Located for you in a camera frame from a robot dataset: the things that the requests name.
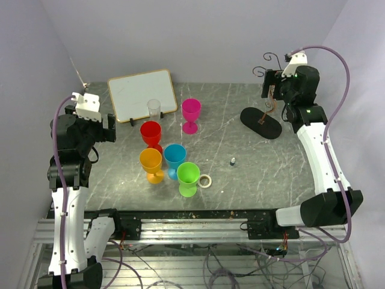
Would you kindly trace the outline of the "clear wine glass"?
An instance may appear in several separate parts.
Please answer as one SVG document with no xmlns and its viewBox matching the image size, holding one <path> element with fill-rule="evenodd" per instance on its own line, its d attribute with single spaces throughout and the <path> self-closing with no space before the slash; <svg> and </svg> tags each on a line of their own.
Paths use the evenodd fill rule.
<svg viewBox="0 0 385 289">
<path fill-rule="evenodd" d="M 151 99 L 147 102 L 147 109 L 149 117 L 160 118 L 161 116 L 161 103 L 157 99 Z"/>
</svg>

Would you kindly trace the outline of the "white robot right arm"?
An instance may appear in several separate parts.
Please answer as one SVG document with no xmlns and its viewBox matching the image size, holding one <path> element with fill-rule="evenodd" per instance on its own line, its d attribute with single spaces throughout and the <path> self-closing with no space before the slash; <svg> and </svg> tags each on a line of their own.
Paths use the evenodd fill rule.
<svg viewBox="0 0 385 289">
<path fill-rule="evenodd" d="M 309 228 L 346 225 L 363 202 L 363 194 L 344 177 L 326 131 L 329 119 L 316 104 L 319 72 L 300 65 L 289 76 L 281 70 L 268 69 L 263 81 L 262 97 L 271 87 L 273 98 L 285 103 L 286 120 L 300 140 L 312 170 L 315 196 L 295 207 L 281 208 L 265 224 L 266 233 L 279 238 L 287 226 Z"/>
</svg>

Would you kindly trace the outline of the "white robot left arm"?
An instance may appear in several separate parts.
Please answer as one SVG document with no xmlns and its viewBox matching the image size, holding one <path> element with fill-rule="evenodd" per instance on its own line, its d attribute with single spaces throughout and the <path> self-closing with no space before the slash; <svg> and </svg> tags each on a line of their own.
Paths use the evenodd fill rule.
<svg viewBox="0 0 385 289">
<path fill-rule="evenodd" d="M 122 234 L 115 209 L 98 211 L 86 228 L 85 203 L 92 167 L 88 155 L 97 142 L 115 142 L 116 119 L 85 120 L 63 114 L 51 123 L 54 156 L 48 169 L 54 205 L 54 246 L 47 275 L 38 288 L 100 288 L 101 260 L 109 239 Z"/>
</svg>

